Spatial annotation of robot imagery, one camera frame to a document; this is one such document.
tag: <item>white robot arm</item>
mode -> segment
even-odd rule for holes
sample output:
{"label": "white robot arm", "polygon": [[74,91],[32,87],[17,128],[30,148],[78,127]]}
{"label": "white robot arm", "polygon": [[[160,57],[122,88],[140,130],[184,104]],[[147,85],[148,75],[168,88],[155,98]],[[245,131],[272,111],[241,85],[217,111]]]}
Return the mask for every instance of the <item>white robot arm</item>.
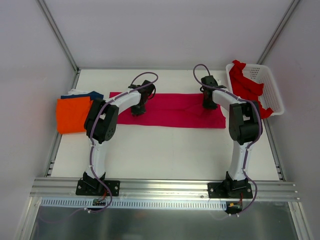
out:
{"label": "white robot arm", "polygon": [[220,105],[229,112],[229,134],[233,140],[232,160],[225,180],[221,183],[208,183],[209,197],[252,199],[251,185],[245,172],[251,150],[260,134],[261,119],[257,116],[257,113],[260,114],[258,103],[245,102],[227,92],[226,87],[218,85],[212,75],[203,77],[201,83],[203,107],[216,109],[217,105]]}
{"label": "white robot arm", "polygon": [[[216,104],[219,104],[221,107],[223,107],[225,110],[229,112],[230,106],[233,104],[243,104],[243,102],[236,100],[232,96],[228,95],[227,93],[223,91],[214,91],[213,92],[213,102]],[[228,174],[231,177],[232,180],[241,181],[246,179],[246,176],[244,175],[243,166],[244,166],[244,160],[245,160],[245,153],[247,151],[248,145],[252,141],[244,142],[242,145],[234,140],[233,141],[233,152],[232,152],[232,160],[231,165],[228,170]],[[245,169],[247,169],[249,159],[250,159],[251,151],[247,154],[247,160],[245,163]]]}
{"label": "white robot arm", "polygon": [[[141,93],[138,91],[133,91],[125,96],[118,98],[114,102],[110,103],[110,105],[118,107],[118,115],[119,115],[124,110],[137,105],[140,102],[140,99],[141,99]],[[108,134],[113,135],[115,133],[115,130],[116,130],[115,128],[112,129],[111,133],[108,133]],[[99,143],[99,141],[96,139],[93,139],[93,141],[94,141],[94,146],[93,146],[93,153],[92,153],[92,166],[95,174],[98,176],[98,178],[101,178],[106,173],[105,159],[108,151],[109,141],[105,140],[102,143]],[[95,176],[93,175],[93,172],[91,171],[91,166],[88,166],[85,172],[89,177],[93,179],[95,178]]]}
{"label": "white robot arm", "polygon": [[110,102],[111,98],[107,100],[95,99],[93,101],[84,123],[86,135],[89,137],[89,144],[91,145],[90,164],[83,173],[82,179],[78,181],[76,195],[101,196],[104,193],[104,188],[96,179],[98,178],[105,184],[114,185],[112,189],[115,190],[111,190],[111,192],[113,196],[117,196],[120,182],[115,180],[105,181],[105,159],[109,140],[115,134],[118,115],[128,108],[131,108],[131,113],[134,116],[144,114],[146,112],[145,104],[155,90],[155,86],[150,81],[145,80],[141,86],[131,84],[126,92],[115,96],[114,101],[110,104],[106,103]]}

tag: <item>red cloth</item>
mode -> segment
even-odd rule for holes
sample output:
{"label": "red cloth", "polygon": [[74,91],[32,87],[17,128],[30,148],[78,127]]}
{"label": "red cloth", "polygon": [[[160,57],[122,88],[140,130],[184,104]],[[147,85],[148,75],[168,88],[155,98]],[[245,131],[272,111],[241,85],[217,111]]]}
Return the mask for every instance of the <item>red cloth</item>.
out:
{"label": "red cloth", "polygon": [[[111,92],[114,97],[120,92]],[[225,129],[226,118],[217,109],[205,109],[202,106],[203,94],[157,93],[145,105],[146,113],[132,116],[127,109],[118,117],[118,124],[163,126],[174,128]]]}
{"label": "red cloth", "polygon": [[264,109],[259,101],[259,96],[263,93],[264,84],[256,83],[243,75],[242,70],[246,66],[245,63],[238,60],[234,60],[232,63],[234,66],[231,68],[229,75],[233,93],[243,99],[257,101],[261,118],[268,118],[274,111],[270,107],[267,110]]}

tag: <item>blue cloth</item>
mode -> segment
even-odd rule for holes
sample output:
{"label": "blue cloth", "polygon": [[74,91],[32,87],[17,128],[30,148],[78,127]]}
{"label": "blue cloth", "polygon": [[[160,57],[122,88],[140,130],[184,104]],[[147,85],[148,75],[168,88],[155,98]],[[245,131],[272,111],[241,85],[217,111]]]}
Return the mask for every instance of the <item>blue cloth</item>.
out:
{"label": "blue cloth", "polygon": [[92,91],[86,94],[62,95],[61,99],[74,99],[74,98],[82,98],[82,97],[90,97],[90,100],[104,99],[104,95],[96,91]]}

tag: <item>black mounting plate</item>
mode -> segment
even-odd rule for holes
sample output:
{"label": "black mounting plate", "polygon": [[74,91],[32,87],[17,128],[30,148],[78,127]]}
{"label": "black mounting plate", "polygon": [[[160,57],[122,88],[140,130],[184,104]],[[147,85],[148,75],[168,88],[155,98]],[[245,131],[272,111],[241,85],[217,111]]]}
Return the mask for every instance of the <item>black mounting plate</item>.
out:
{"label": "black mounting plate", "polygon": [[232,191],[228,193],[227,191],[219,189],[217,187],[221,186],[221,182],[209,182],[208,186],[208,195],[210,199],[240,199],[242,193],[242,199],[252,199],[254,196],[252,194],[251,184],[247,183],[245,188]]}
{"label": "black mounting plate", "polygon": [[[108,186],[113,197],[119,196],[120,181],[115,181],[115,180],[102,180],[102,181],[104,182],[105,185]],[[104,187],[99,187],[98,189],[92,188],[89,185],[87,185],[83,179],[80,179],[78,181],[78,184],[75,190],[75,195],[78,195],[78,196],[101,197],[104,193],[105,193]]]}

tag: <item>aluminum frame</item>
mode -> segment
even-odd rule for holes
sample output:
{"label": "aluminum frame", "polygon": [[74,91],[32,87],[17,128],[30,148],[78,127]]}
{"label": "aluminum frame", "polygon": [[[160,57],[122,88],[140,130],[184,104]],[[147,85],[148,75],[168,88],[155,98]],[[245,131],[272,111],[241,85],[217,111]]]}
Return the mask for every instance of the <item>aluminum frame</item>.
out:
{"label": "aluminum frame", "polygon": [[[74,197],[79,178],[37,177],[31,189],[31,197]],[[120,181],[119,199],[143,200],[207,200],[208,183],[220,183],[221,180],[153,180],[153,179],[109,179]],[[287,181],[257,181],[256,201],[299,202],[297,186]],[[237,199],[220,198],[221,201]]]}
{"label": "aluminum frame", "polygon": [[[77,73],[72,84],[75,88],[79,78],[79,68],[61,35],[55,20],[45,3],[45,0],[36,0],[41,11],[43,12],[50,28],[52,29],[61,48],[65,52],[72,68]],[[301,0],[292,0],[287,11],[284,13],[280,23],[275,29],[269,42],[264,48],[257,63],[262,64],[267,55],[271,51],[281,32],[286,27],[292,14],[296,10]],[[258,181],[258,195],[256,201],[273,201],[273,202],[288,202],[292,219],[299,236],[299,239],[313,240],[309,225],[306,221],[304,210],[300,202],[300,197],[296,185],[293,182],[285,181],[286,175],[282,169],[281,160],[279,159],[277,148],[273,141],[272,131],[268,121],[264,121],[265,129],[268,135],[275,165],[279,169],[279,178],[284,181]],[[49,176],[50,168],[53,166],[61,135],[58,133],[55,136],[55,141],[50,152],[48,166],[44,176]],[[164,200],[208,200],[207,183],[220,181],[188,181],[188,180],[139,180],[139,179],[121,179],[120,198],[123,199],[164,199]],[[38,177],[34,181],[32,191],[30,193],[28,207],[26,213],[22,216],[24,223],[18,229],[18,239],[27,240],[32,235],[33,225],[38,213],[42,197],[62,197],[68,196],[77,198],[75,189],[77,186],[77,178],[58,178],[58,177]]]}

